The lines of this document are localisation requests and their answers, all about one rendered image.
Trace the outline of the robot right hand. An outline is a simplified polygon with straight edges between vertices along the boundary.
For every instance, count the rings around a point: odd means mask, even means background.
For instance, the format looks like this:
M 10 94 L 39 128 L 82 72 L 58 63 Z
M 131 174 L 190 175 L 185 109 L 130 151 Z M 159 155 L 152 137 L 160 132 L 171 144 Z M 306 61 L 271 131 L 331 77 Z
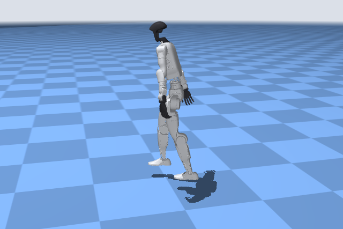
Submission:
M 191 93 L 188 91 L 188 88 L 187 88 L 187 89 L 184 90 L 184 101 L 185 101 L 186 105 L 188 105 L 188 104 L 190 105 L 190 103 L 189 103 L 189 101 L 191 102 L 190 98 L 194 102 L 194 100 L 193 100 L 193 98 L 191 96 Z M 188 104 L 186 102 L 186 99 L 187 99 Z M 189 99 L 189 101 L 188 101 L 188 99 Z M 183 102 L 183 100 L 182 100 L 182 102 Z M 192 102 L 191 102 L 191 104 L 192 104 Z

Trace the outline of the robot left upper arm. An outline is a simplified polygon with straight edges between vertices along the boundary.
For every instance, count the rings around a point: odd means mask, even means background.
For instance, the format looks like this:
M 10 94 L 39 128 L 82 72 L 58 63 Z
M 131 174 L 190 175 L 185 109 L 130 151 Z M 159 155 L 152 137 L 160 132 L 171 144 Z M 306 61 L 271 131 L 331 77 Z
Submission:
M 164 78 L 167 76 L 167 61 L 166 55 L 168 53 L 166 45 L 158 46 L 156 48 L 156 54 L 158 56 L 158 65 L 160 70 L 162 70 Z

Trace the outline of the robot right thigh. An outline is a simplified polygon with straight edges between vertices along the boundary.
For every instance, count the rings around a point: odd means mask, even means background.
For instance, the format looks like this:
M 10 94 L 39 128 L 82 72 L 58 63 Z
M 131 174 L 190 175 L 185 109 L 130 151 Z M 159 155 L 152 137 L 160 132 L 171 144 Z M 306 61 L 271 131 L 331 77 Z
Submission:
M 169 99 L 169 95 L 167 95 L 167 99 Z M 165 102 L 165 104 L 166 104 L 166 102 Z M 166 124 L 166 118 L 162 117 L 161 112 L 159 112 L 158 126 L 159 126 L 159 131 L 162 134 L 169 133 L 169 130 L 168 130 L 167 124 Z

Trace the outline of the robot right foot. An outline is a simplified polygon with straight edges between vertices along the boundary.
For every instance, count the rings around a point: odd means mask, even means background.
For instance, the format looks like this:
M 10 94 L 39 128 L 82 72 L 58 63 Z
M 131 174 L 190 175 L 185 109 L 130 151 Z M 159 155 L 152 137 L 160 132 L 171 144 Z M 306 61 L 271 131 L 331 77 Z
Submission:
M 171 165 L 171 161 L 168 158 L 165 159 L 165 160 L 164 159 L 160 160 L 160 158 L 159 158 L 157 160 L 148 162 L 148 165 L 151 165 L 151 166 L 160 166 L 160 165 L 170 166 Z

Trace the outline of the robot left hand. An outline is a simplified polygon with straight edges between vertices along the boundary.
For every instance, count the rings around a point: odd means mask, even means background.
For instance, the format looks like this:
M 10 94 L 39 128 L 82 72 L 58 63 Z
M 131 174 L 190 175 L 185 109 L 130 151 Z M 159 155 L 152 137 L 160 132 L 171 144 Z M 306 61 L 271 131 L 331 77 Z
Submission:
M 167 107 L 166 107 L 165 102 L 167 102 L 166 96 L 163 95 L 162 96 L 162 101 L 159 100 L 159 103 L 160 103 L 160 108 L 159 109 L 160 109 L 162 117 L 164 117 L 166 119 L 169 119 L 169 118 L 171 118 L 171 116 L 169 116 L 168 113 L 167 113 Z

